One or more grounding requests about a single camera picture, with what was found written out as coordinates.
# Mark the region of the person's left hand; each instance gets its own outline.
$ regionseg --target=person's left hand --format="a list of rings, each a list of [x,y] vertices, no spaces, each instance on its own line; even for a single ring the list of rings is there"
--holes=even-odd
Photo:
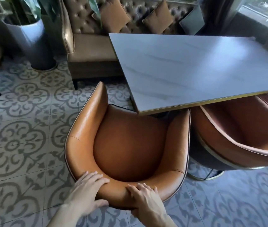
[[[96,171],[93,173],[85,172],[70,190],[64,205],[79,211],[81,216],[86,216],[101,206],[108,206],[108,201],[95,200],[95,196],[100,187],[109,181],[109,179],[103,178],[102,174],[97,174]]]

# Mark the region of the patterned tile floor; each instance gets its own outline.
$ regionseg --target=patterned tile floor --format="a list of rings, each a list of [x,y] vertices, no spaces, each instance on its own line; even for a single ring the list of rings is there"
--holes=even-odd
[[[23,58],[0,67],[0,226],[46,226],[73,185],[64,141],[97,83],[74,90],[65,58],[38,73]],[[125,82],[106,82],[109,102],[131,109]],[[189,171],[208,169],[190,162]],[[185,179],[165,202],[179,227],[268,227],[268,168],[226,172],[207,182]],[[128,211],[98,209],[77,227],[140,227]]]

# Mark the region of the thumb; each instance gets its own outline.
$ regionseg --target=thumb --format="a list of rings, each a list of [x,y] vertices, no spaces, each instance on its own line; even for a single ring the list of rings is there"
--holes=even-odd
[[[135,210],[131,210],[131,214],[134,216],[134,217],[138,217],[138,209],[135,209]]]
[[[99,199],[94,201],[95,209],[102,207],[102,206],[109,206],[109,202],[104,199]]]

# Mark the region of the table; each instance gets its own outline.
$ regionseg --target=table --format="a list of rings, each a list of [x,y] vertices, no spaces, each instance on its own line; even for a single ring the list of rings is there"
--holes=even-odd
[[[140,115],[268,92],[268,51],[252,38],[109,36]]]

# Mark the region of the hand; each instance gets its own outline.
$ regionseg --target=hand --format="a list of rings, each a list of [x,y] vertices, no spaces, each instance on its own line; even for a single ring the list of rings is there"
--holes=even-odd
[[[171,218],[167,215],[165,206],[159,197],[157,187],[154,190],[145,183],[138,183],[137,187],[128,185],[132,197],[135,199],[138,208],[131,211],[131,214],[138,218],[146,227],[171,226]]]
[[[108,206],[108,201],[95,200],[95,196],[100,187],[109,181],[109,179],[103,178],[102,174],[97,174],[96,171],[90,174],[85,172],[70,190],[64,205],[79,211],[80,216],[87,216],[101,206]]]

